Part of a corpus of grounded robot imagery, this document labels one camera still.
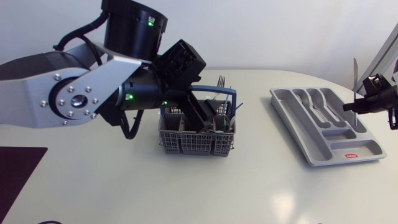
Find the gray cutlery tray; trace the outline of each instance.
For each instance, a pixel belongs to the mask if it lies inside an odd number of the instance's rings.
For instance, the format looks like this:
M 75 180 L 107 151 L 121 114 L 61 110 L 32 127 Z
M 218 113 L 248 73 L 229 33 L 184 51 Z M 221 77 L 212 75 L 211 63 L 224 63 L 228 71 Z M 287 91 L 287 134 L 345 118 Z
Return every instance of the gray cutlery tray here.
M 386 157 L 373 134 L 329 88 L 270 90 L 279 113 L 311 166 L 371 161 Z

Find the fork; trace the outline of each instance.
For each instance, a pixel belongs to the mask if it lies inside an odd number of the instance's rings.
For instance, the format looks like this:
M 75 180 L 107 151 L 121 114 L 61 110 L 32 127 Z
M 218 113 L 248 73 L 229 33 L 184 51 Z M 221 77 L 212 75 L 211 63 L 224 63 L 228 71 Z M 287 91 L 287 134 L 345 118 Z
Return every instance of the fork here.
M 220 75 L 220 77 L 218 77 L 218 82 L 217 82 L 217 87 L 224 87 L 225 85 L 225 77 Z M 213 97 L 213 100 L 216 99 L 216 97 L 219 95 L 220 93 L 216 93 L 216 95 Z

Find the blue basket handle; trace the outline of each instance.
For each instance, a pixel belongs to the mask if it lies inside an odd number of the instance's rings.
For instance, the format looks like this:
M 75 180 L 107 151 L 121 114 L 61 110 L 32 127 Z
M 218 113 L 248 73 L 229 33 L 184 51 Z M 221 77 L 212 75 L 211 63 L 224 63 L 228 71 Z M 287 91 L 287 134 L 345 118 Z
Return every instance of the blue basket handle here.
M 236 112 L 236 90 L 230 89 L 230 88 L 225 88 L 225 87 L 218 87 L 218 86 L 206 86 L 206 85 L 192 85 L 192 90 L 193 91 L 209 91 L 213 93 L 222 93 L 222 94 L 227 94 L 232 96 L 232 109 L 231 109 L 231 115 L 235 116 Z M 164 108 L 160 109 L 160 113 L 164 114 Z

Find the white tabletop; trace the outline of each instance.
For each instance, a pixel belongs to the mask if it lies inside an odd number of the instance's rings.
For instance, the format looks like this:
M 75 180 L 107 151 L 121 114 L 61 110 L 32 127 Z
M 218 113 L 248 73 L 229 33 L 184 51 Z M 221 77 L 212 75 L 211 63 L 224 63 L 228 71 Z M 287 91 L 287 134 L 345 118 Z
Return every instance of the white tabletop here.
M 165 154 L 158 110 L 144 113 L 133 140 L 100 117 L 53 129 L 0 124 L 0 145 L 49 149 L 4 223 L 398 223 L 398 132 L 387 113 L 359 116 L 385 159 L 310 167 L 269 89 L 325 86 L 347 103 L 352 91 L 275 70 L 205 70 L 199 84 L 219 75 L 244 102 L 228 157 Z

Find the white wall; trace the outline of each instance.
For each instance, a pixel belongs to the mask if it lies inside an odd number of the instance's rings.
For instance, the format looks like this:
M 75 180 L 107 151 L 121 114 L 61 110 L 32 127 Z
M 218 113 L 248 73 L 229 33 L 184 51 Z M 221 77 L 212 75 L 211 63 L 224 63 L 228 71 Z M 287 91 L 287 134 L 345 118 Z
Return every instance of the white wall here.
M 207 68 L 288 70 L 348 88 L 353 57 L 361 76 L 398 22 L 396 0 L 138 2 L 169 18 L 159 53 L 184 39 Z M 67 32 L 97 18 L 100 5 L 100 0 L 0 1 L 0 62 L 52 50 Z M 104 27 L 88 37 L 102 42 Z

